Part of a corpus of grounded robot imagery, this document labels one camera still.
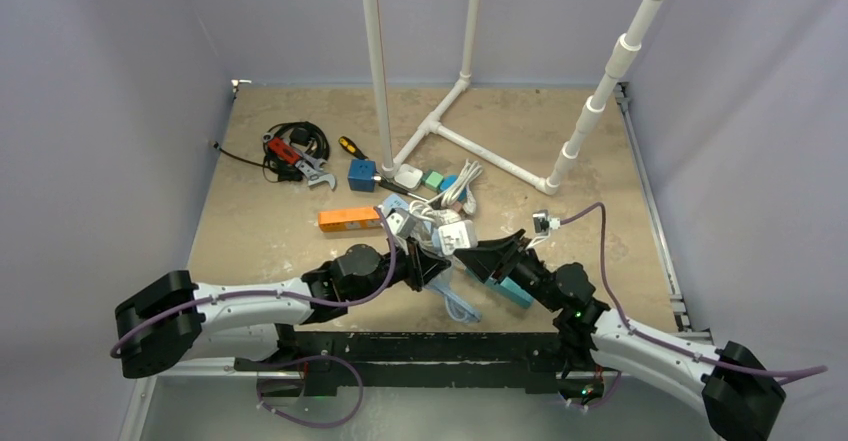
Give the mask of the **white plug adapter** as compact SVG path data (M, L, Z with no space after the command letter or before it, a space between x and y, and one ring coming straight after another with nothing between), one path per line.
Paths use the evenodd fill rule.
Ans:
M402 188L415 191L422 182L424 172L408 164L401 164L394 175L394 182Z

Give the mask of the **light blue plug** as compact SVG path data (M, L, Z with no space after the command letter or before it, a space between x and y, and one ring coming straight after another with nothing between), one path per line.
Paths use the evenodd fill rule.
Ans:
M443 178L439 185L439 192L444 192L449 189L458 179L457 175L448 175Z

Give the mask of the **white cube socket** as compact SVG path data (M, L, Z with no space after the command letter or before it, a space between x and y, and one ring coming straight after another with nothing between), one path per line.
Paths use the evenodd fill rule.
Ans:
M479 240L472 220L461 220L435 229L431 240L434 250L443 257L452 256L457 250L476 248Z

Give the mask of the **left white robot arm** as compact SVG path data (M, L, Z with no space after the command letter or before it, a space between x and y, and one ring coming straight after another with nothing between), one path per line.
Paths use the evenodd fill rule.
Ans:
M220 357L284 370L297 360L298 343L283 327L334 320L398 283L420 291L451 266L408 240L391 242L386 254L356 244L300 276L266 284L200 283L187 270L171 271L115 308L118 339L109 354L127 379Z

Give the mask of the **green plug adapter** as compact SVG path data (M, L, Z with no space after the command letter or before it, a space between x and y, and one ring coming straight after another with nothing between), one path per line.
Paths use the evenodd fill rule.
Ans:
M422 176L422 185L427 189L438 193L440 190L440 186L444 181L444 176L434 170L428 170Z

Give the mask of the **blue cube socket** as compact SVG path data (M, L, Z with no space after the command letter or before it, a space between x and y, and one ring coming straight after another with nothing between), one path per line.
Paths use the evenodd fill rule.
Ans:
M374 192L377 181L376 163L368 159L353 159L350 162L347 181L351 191Z

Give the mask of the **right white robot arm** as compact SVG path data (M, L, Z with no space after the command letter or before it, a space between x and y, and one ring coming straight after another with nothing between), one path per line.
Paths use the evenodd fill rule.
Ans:
M631 375L695 409L725 440L765 440L786 392L746 346L692 343L633 321L595 296L582 264L548 268L522 231L454 254L481 281L509 279L554 313L567 370Z

